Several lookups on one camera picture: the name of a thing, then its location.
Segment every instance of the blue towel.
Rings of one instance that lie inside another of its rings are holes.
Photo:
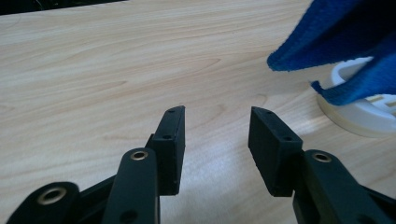
[[[330,104],[375,94],[396,94],[396,1],[314,0],[286,42],[268,57],[275,71],[292,71],[359,57],[374,57],[353,78],[323,90]]]

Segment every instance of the white plastic stand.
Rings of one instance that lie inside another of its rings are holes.
[[[372,58],[359,58],[339,63],[327,80],[320,83],[323,89],[339,85],[351,78]],[[334,123],[366,137],[387,137],[396,134],[396,95],[375,95],[349,105],[330,105],[318,96],[318,104]]]

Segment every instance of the screw hole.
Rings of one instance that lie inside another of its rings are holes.
[[[134,161],[142,161],[145,159],[149,154],[145,151],[137,151],[131,155],[131,159]]]
[[[67,190],[61,187],[55,187],[52,189],[47,189],[37,198],[37,203],[42,205],[48,205],[60,201],[64,195],[66,195]]]
[[[129,210],[123,212],[120,216],[120,223],[122,224],[130,224],[135,222],[137,219],[137,213],[134,210]]]
[[[323,153],[314,153],[312,155],[312,157],[317,160],[317,161],[321,161],[321,162],[331,162],[332,158],[330,158],[328,155],[325,155]]]

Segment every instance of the wooden table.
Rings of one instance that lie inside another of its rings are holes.
[[[357,180],[396,195],[396,138],[365,138],[323,115],[309,80],[332,67],[272,72],[267,56],[310,1],[135,0],[0,20],[0,222],[35,189],[86,189],[186,106],[180,193],[163,223],[295,223],[248,150],[250,107],[275,111]]]

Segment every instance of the white base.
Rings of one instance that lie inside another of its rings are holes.
[[[321,86],[328,89],[345,82],[370,60],[339,63]],[[329,119],[352,133],[367,137],[396,134],[396,95],[376,95],[343,106],[330,105],[319,95],[318,104]]]

